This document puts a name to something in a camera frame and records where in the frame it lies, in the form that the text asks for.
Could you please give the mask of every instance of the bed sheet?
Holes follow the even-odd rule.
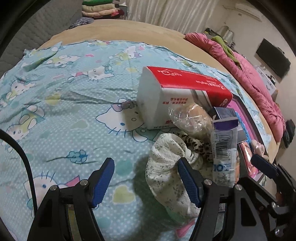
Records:
[[[40,48],[51,47],[60,41],[63,41],[63,44],[70,44],[89,39],[99,39],[104,41],[126,40],[145,42],[151,45],[164,46],[171,51],[189,59],[202,62],[224,73],[229,73],[217,60],[215,60],[202,49],[186,41],[184,37],[185,35],[178,31],[148,23],[128,20],[103,19],[95,20],[91,24],[79,26],[74,29],[65,30],[53,36]],[[263,117],[259,108],[256,106],[255,102],[251,99],[247,92],[244,90],[243,92],[248,98],[250,98],[250,101],[259,112],[259,117],[267,134],[271,135],[269,148],[266,150],[269,155],[269,161],[273,162],[279,149],[279,143],[276,143],[267,121]]]
[[[37,203],[51,185],[73,186],[107,157],[115,173],[94,215],[106,241],[182,238],[145,181],[149,151],[171,129],[148,131],[134,101],[144,66],[206,74],[241,97],[268,147],[256,107],[229,74],[167,48],[128,41],[90,40],[25,51],[0,80],[0,128],[23,148],[32,168]],[[33,221],[28,178],[17,153],[0,145],[0,216],[18,241]]]

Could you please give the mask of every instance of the curtain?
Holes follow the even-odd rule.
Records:
[[[129,0],[128,20],[179,31],[202,32],[219,0]]]

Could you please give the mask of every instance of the screw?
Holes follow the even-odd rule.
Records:
[[[278,237],[279,236],[279,228],[274,230],[274,234]]]
[[[57,185],[52,185],[50,188],[49,188],[51,191],[54,191],[57,189]]]
[[[236,184],[235,185],[235,189],[241,191],[242,190],[242,186],[240,184]]]
[[[86,179],[83,179],[83,180],[80,181],[81,186],[85,186],[87,184],[88,184],[88,180],[86,180]]]
[[[210,179],[205,179],[204,183],[205,183],[205,185],[212,185],[213,182]]]

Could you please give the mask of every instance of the hello kitty bed sheet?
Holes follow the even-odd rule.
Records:
[[[86,41],[39,51],[0,80],[0,128],[25,151],[40,205],[53,184],[74,186],[107,157],[115,173],[94,210],[101,232],[113,240],[188,240],[194,224],[177,229],[145,181],[148,153],[161,133],[145,128],[134,101],[144,66],[189,70],[220,80],[241,97],[268,148],[255,106],[230,75],[164,47],[127,41]],[[33,221],[32,196],[20,157],[0,145],[0,216],[18,241]]]

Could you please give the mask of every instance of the quilted fabric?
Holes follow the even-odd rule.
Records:
[[[82,0],[51,0],[16,33],[0,57],[0,76],[23,57],[24,49],[40,47],[81,18]]]
[[[275,141],[280,142],[286,129],[285,119],[253,66],[240,54],[234,53],[235,58],[240,62],[242,68],[240,70],[225,54],[221,45],[208,39],[205,34],[189,33],[185,35],[185,39],[209,53],[233,75],[257,104],[272,131]]]

